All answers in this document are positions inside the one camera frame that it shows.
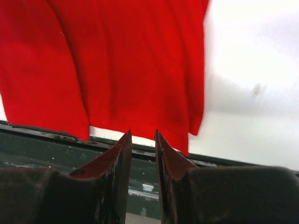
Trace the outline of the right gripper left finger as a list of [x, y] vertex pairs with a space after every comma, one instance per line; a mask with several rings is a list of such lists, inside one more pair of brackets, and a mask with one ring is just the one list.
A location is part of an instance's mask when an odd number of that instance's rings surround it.
[[126, 220], [132, 134], [64, 174], [53, 168], [0, 170], [3, 224], [123, 224]]

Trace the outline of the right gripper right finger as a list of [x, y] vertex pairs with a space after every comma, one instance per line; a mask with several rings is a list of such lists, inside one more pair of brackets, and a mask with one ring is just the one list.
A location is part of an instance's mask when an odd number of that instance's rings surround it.
[[287, 168], [200, 168], [156, 132], [163, 224], [296, 224], [299, 178]]

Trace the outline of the red t shirt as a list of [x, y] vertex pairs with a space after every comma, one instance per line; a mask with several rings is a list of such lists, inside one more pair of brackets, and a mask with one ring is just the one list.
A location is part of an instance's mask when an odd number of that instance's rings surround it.
[[90, 127], [188, 155], [204, 112], [207, 0], [3, 0], [7, 121], [89, 140]]

